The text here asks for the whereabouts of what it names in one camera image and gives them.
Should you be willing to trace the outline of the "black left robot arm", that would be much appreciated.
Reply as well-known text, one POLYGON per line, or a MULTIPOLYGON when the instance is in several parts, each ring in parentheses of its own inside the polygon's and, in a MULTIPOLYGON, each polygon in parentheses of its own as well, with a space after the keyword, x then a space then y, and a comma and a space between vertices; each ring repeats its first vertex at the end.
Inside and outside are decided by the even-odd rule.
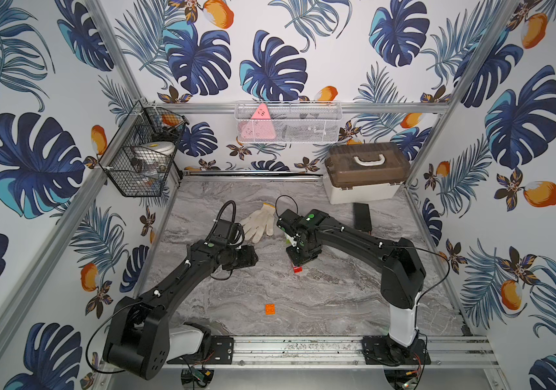
POLYGON ((120 301, 110 319, 104 362, 144 380, 154 378, 171 351, 170 319, 186 297, 219 267, 233 271, 258 261, 244 240, 241 224, 218 219, 207 238, 186 247, 185 259, 165 279, 120 301))

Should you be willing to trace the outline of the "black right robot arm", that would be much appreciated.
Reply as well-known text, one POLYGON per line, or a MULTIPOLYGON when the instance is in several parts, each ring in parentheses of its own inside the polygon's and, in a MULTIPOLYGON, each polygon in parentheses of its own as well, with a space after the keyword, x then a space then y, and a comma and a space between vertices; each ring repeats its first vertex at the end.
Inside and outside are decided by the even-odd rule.
POLYGON ((287 210, 278 217, 277 226, 293 241, 287 254, 295 266, 315 260, 323 248, 331 247, 378 271, 380 293, 390 305, 387 340, 404 349, 413 346, 419 334, 417 303, 427 273, 411 240, 373 237, 316 209, 307 215, 287 210))

